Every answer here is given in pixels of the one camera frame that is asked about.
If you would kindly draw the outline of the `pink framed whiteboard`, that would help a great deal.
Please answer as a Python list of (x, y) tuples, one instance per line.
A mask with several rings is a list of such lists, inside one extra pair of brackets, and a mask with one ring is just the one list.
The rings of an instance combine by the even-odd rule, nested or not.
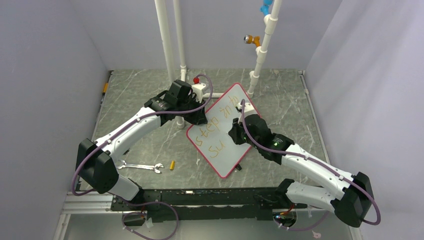
[(242, 100), (251, 103), (242, 85), (235, 83), (206, 108), (208, 123), (193, 124), (186, 132), (188, 140), (221, 178), (227, 178), (252, 147), (246, 143), (236, 145), (228, 135), (233, 119), (241, 116), (236, 105)]

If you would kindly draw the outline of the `yellow marker cap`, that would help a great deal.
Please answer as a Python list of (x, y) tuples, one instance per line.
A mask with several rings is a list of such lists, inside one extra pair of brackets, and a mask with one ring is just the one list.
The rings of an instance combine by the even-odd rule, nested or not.
[(175, 164), (176, 164), (176, 162), (173, 160), (172, 162), (171, 162), (171, 164), (170, 164), (170, 167), (169, 167), (169, 169), (172, 171), (172, 170), (174, 170), (174, 168), (175, 168)]

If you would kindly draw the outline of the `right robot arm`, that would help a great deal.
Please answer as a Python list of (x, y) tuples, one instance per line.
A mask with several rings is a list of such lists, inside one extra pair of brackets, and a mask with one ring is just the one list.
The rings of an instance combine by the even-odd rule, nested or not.
[(381, 223), (381, 212), (366, 174), (352, 174), (317, 159), (292, 139), (273, 133), (257, 114), (234, 118), (228, 135), (236, 145), (248, 144), (266, 160), (297, 170), (319, 184), (309, 186), (284, 179), (275, 189), (275, 200), (280, 207), (307, 204), (335, 214), (354, 228), (362, 223), (374, 226)]

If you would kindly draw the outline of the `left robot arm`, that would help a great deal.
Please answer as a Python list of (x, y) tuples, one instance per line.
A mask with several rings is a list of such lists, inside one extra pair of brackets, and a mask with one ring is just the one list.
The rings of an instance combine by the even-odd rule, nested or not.
[(192, 125), (207, 124), (204, 100), (210, 92), (210, 83), (193, 85), (175, 80), (168, 90), (160, 92), (144, 103), (129, 120), (111, 133), (92, 141), (84, 139), (78, 146), (75, 174), (71, 185), (80, 177), (99, 194), (110, 193), (124, 199), (131, 210), (145, 203), (145, 191), (136, 182), (120, 175), (116, 164), (123, 154), (145, 135), (163, 126), (175, 117), (182, 117)]

